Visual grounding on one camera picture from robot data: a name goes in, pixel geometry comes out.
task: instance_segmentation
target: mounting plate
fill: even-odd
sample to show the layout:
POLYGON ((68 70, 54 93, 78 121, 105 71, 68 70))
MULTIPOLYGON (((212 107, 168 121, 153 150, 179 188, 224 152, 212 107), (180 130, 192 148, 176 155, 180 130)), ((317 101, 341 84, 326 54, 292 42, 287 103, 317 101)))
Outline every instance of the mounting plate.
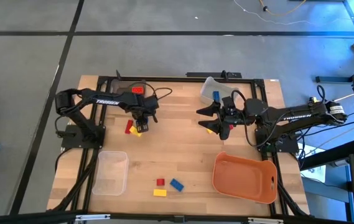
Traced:
MULTIPOLYGON (((263 142, 266 138, 268 137, 268 129, 266 128, 258 128, 256 129, 256 142, 263 142)), ((272 150, 269 152, 292 152, 296 153, 299 151, 299 147, 297 144, 297 138, 290 138, 286 137, 283 139, 282 142, 275 142, 273 143, 274 147, 272 150)))
POLYGON ((76 125, 66 126, 66 133, 73 133, 63 137, 62 147, 66 149, 70 148, 82 148, 82 149, 101 149, 103 146, 103 140, 105 139, 105 126, 96 126, 96 131, 99 133, 99 138, 96 141, 83 141, 83 135, 80 128, 76 125))

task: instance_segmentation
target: table leg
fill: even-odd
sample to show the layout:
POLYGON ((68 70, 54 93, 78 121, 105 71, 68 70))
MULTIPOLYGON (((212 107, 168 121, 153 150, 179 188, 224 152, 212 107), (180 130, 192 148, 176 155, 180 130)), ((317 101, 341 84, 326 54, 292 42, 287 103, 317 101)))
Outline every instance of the table leg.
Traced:
POLYGON ((351 83, 352 77, 315 77, 317 83, 351 83))
POLYGON ((300 159, 299 164, 302 164, 300 170, 307 170, 329 164, 334 161, 339 161, 347 158, 350 154, 354 154, 354 141, 342 144, 341 146, 337 146, 324 152, 316 153, 313 156, 300 159))

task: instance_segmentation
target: white cable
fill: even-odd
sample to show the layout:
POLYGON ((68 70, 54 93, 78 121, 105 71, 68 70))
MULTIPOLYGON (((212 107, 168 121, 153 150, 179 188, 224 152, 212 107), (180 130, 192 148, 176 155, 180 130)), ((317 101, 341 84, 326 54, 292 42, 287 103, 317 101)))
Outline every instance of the white cable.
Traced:
POLYGON ((327 24, 331 24, 333 22, 336 22, 336 21, 339 21, 339 20, 351 20, 351 21, 354 21, 354 19, 352 18, 337 18, 331 22, 326 22, 326 23, 323 23, 323 24, 316 24, 316 23, 313 23, 313 22, 309 22, 309 21, 295 21, 295 22, 288 22, 288 23, 283 23, 283 22, 275 22, 275 21, 270 21, 270 20, 266 20, 266 19, 263 19, 261 16, 259 16, 259 14, 255 13, 255 12, 250 12, 250 11, 247 11, 245 8, 243 8, 239 3, 236 2, 236 0, 233 0, 233 2, 238 5, 244 12, 247 12, 249 14, 254 14, 256 16, 258 16, 262 21, 264 22, 272 22, 273 24, 280 24, 280 25, 285 25, 285 26, 288 26, 288 25, 293 25, 293 24, 297 24, 297 23, 308 23, 308 24, 311 24, 311 25, 314 25, 314 26, 324 26, 324 25, 327 25, 327 24))
POLYGON ((308 154, 314 152, 315 150, 317 150, 318 148, 322 147, 324 144, 330 142, 331 140, 336 139, 336 138, 342 136, 343 134, 346 134, 346 133, 348 133, 348 132, 350 132, 350 131, 352 131, 352 130, 354 130, 354 127, 351 128, 351 129, 349 129, 349 130, 347 130, 347 131, 344 131, 343 133, 339 134, 338 136, 332 137, 331 139, 329 139, 329 140, 323 142, 320 146, 318 146, 318 147, 316 147, 315 149, 313 149, 313 150, 309 151, 308 153, 306 153, 306 155, 308 155, 308 154))
POLYGON ((337 99, 337 100, 333 100, 333 102, 337 102, 337 101, 340 101, 340 100, 344 100, 345 98, 351 97, 351 96, 353 96, 353 95, 354 95, 353 93, 352 93, 352 94, 349 94, 349 95, 344 96, 344 97, 341 97, 341 98, 339 98, 339 99, 337 99))

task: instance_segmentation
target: black floor stripe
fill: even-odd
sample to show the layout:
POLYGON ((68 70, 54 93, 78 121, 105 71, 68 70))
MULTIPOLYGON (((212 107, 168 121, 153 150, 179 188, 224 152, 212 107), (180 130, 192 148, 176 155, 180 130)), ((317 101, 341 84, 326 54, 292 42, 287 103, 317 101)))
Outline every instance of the black floor stripe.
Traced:
POLYGON ((156 35, 208 35, 208 36, 301 36, 301 37, 354 37, 354 31, 0 31, 0 36, 156 36, 156 35))
MULTIPOLYGON (((73 18, 73 22, 70 27, 70 31, 69 31, 70 33, 74 32, 76 30, 77 22, 78 22, 78 19, 80 18, 80 14, 82 12, 83 5, 84 5, 84 0, 79 0, 75 16, 73 18)), ((42 136, 44 135, 45 126, 47 125, 49 114, 51 112, 52 102, 53 102, 53 100, 55 98, 55 94, 57 92, 60 77, 62 76, 63 68, 65 66, 65 62, 66 62, 67 55, 70 50, 70 46, 72 44, 72 40, 73 40, 73 35, 68 35, 68 37, 66 38, 65 46, 63 47, 62 54, 59 59, 58 69, 55 73, 54 80, 51 84, 48 97, 45 101, 45 105, 44 105, 44 108, 43 108, 41 116, 40 116, 39 124, 35 130, 34 138, 30 144, 29 156, 28 156, 27 162, 24 166, 23 174, 22 174, 21 180, 19 182, 19 186, 17 188, 16 194, 14 197, 14 201, 12 203, 10 215, 18 214, 19 210, 21 209, 21 205, 22 205, 23 198, 24 198, 24 195, 26 192, 26 188, 29 184, 29 179, 30 179, 30 176, 31 176, 33 168, 34 168, 34 163, 35 163, 35 160, 37 158, 37 154, 40 149, 42 136)))
POLYGON ((76 31, 74 36, 117 35, 235 35, 235 36, 327 36, 354 37, 352 31, 301 32, 301 31, 76 31))
POLYGON ((39 37, 47 37, 47 36, 66 36, 71 34, 69 31, 1 31, 0 36, 39 36, 39 37))

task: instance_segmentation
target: yellow lego brick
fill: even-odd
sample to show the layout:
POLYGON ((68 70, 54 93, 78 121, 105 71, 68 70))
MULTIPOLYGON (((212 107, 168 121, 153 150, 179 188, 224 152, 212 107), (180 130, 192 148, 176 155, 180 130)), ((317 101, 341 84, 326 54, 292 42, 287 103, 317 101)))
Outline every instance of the yellow lego brick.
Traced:
POLYGON ((167 190, 154 189, 153 196, 165 197, 167 195, 167 190))
POLYGON ((141 137, 141 135, 142 135, 142 133, 138 133, 138 130, 137 130, 134 126, 131 126, 131 128, 129 129, 129 131, 130 131, 132 134, 134 134, 134 135, 136 135, 136 136, 138 136, 138 137, 141 137))

